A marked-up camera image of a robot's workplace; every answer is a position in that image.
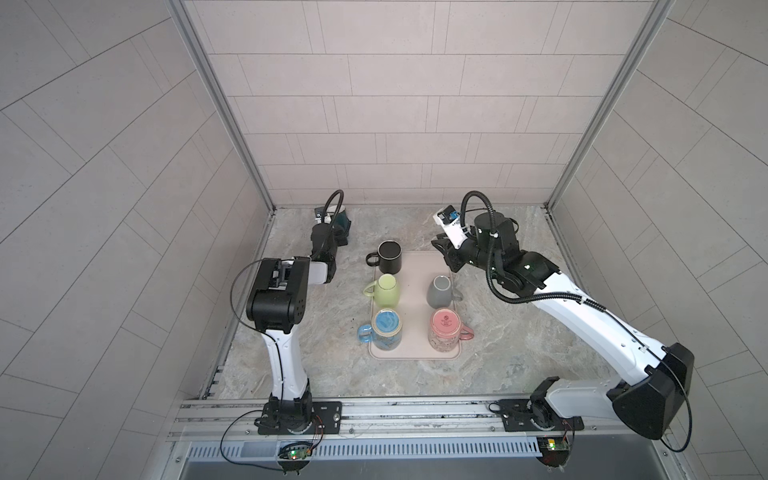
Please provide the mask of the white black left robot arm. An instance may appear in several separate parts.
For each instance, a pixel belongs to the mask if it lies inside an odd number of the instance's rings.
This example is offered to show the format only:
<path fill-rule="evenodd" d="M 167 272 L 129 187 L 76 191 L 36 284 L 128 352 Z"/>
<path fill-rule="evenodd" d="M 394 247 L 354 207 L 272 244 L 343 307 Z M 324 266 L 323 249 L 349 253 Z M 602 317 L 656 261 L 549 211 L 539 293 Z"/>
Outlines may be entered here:
<path fill-rule="evenodd" d="M 309 378 L 302 366 L 298 326 L 307 309 L 311 285 L 331 282 L 336 272 L 336 254 L 348 244 L 349 228 L 336 222 L 312 228 L 310 256 L 290 259 L 263 258 L 251 284 L 244 315 L 247 326 L 265 341 L 273 386 L 261 417 L 258 433 L 302 434 L 313 423 Z"/>

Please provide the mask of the black mug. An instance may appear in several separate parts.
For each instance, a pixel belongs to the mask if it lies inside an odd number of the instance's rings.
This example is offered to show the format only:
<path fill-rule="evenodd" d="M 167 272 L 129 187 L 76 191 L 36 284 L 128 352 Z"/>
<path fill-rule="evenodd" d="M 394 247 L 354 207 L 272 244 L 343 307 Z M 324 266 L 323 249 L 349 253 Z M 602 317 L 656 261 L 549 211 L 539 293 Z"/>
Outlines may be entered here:
<path fill-rule="evenodd" d="M 374 252 L 369 253 L 365 262 L 378 267 L 382 274 L 396 275 L 402 268 L 402 247 L 394 240 L 383 241 Z"/>

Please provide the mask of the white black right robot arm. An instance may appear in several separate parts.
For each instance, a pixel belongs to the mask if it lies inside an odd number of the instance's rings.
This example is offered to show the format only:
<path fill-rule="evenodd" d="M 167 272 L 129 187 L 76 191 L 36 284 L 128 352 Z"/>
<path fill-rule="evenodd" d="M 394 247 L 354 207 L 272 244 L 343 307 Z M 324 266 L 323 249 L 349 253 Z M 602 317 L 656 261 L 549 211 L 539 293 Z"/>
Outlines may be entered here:
<path fill-rule="evenodd" d="M 604 380 L 545 379 L 520 411 L 539 430 L 576 417 L 621 421 L 660 440 L 680 409 L 689 409 L 694 355 L 665 345 L 614 315 L 543 255 L 520 249 L 516 221 L 487 211 L 468 226 L 453 206 L 433 219 L 442 231 L 433 246 L 452 272 L 482 270 L 492 295 L 510 305 L 532 304 L 554 317 L 602 356 L 616 374 Z"/>

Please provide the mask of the grey mug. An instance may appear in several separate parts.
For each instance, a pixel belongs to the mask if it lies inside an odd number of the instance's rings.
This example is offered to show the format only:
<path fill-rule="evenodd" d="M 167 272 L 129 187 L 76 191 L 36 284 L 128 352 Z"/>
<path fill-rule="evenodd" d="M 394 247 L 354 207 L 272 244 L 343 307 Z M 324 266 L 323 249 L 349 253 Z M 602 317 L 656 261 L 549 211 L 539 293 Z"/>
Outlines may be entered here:
<path fill-rule="evenodd" d="M 447 275 L 436 276 L 427 290 L 426 301 L 433 309 L 450 308 L 455 302 L 463 300 L 463 294 Z"/>

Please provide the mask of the dark green mug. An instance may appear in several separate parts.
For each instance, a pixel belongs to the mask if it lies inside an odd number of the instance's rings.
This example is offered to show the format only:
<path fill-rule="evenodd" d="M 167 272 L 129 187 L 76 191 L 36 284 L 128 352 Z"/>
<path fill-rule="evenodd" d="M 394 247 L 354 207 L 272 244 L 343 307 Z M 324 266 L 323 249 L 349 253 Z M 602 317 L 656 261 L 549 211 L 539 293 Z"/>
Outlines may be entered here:
<path fill-rule="evenodd" d="M 343 207 L 333 216 L 333 228 L 336 236 L 349 235 L 351 229 L 351 220 L 348 217 L 345 207 Z"/>

